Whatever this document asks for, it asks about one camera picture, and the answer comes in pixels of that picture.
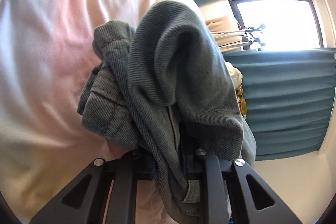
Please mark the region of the pastel tie-dye duvet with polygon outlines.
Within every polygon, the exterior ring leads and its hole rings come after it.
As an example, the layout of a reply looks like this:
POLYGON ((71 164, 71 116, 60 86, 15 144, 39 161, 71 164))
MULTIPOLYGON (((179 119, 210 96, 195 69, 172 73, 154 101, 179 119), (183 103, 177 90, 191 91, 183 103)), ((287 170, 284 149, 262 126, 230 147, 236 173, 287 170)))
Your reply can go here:
MULTIPOLYGON (((85 130, 77 106, 100 59, 94 29, 135 27, 161 0, 1 0, 1 193, 29 222, 94 159, 126 149, 85 130)), ((193 0, 173 0, 199 12, 193 0)))

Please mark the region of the window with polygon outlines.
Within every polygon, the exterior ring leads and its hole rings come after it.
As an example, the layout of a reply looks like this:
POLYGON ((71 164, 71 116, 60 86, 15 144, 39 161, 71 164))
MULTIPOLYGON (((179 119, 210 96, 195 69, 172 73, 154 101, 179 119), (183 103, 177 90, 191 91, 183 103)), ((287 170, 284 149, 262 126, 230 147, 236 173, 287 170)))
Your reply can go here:
POLYGON ((264 26, 260 35, 266 51, 302 51, 323 47, 313 0, 230 0, 241 28, 264 26))

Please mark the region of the mustard yellow garment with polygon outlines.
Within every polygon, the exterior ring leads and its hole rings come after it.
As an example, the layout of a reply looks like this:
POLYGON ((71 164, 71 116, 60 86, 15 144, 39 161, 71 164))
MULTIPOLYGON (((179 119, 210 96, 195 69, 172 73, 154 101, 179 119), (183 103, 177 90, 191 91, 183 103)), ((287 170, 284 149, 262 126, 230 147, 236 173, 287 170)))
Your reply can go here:
POLYGON ((243 116, 244 119, 247 117, 247 104, 246 100, 243 96, 243 89, 240 87, 239 89, 236 89, 236 98, 238 102, 238 106, 240 109, 240 113, 243 116))

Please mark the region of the blue denim jeans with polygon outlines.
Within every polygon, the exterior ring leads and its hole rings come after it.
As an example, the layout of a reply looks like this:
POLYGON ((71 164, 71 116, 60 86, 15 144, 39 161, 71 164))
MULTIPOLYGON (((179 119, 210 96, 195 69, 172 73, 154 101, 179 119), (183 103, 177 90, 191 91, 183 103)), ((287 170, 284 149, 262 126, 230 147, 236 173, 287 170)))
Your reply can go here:
POLYGON ((240 113, 224 58, 204 21, 187 5, 152 5, 136 28, 98 26, 91 72, 78 105, 82 126, 113 142, 147 149, 169 216, 198 223, 199 183, 187 181, 183 152, 199 148, 253 165, 256 141, 240 113))

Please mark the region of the peach sweater on rack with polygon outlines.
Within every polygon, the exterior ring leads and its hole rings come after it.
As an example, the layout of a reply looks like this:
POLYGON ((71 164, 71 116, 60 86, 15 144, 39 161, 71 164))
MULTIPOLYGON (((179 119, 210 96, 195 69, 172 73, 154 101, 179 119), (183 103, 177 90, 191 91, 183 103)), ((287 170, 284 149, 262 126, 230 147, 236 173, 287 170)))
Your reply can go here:
MULTIPOLYGON (((228 32, 228 31, 238 31, 238 21, 235 19, 234 16, 223 16, 220 18, 214 18, 214 19, 207 19, 206 25, 209 28, 210 32, 228 32)), ((222 52, 227 51, 237 51, 239 47, 232 48, 232 47, 226 47, 226 45, 232 45, 234 43, 241 42, 242 37, 241 36, 231 36, 229 38, 221 38, 219 40, 216 40, 218 46, 220 47, 222 52)))

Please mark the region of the cream puffer jacket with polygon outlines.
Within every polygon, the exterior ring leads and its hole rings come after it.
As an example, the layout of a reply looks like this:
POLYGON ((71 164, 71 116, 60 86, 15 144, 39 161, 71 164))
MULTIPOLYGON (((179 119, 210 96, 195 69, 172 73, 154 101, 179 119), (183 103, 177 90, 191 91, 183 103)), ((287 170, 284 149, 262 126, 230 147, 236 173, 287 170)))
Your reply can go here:
POLYGON ((242 82, 243 82, 243 75, 242 73, 236 68, 234 67, 231 63, 229 62, 224 62, 226 65, 226 68, 230 74, 230 77, 232 79, 232 82, 234 84, 234 88, 236 90, 239 91, 243 91, 243 86, 242 86, 242 82))

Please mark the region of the teal right curtain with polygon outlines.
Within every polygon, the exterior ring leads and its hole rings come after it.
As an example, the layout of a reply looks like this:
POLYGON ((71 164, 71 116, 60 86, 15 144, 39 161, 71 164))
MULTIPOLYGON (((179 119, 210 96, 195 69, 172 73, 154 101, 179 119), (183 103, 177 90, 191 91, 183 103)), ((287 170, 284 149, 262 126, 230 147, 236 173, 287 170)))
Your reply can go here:
POLYGON ((334 106, 334 48, 223 56, 243 75, 247 123, 258 161, 320 149, 334 106))

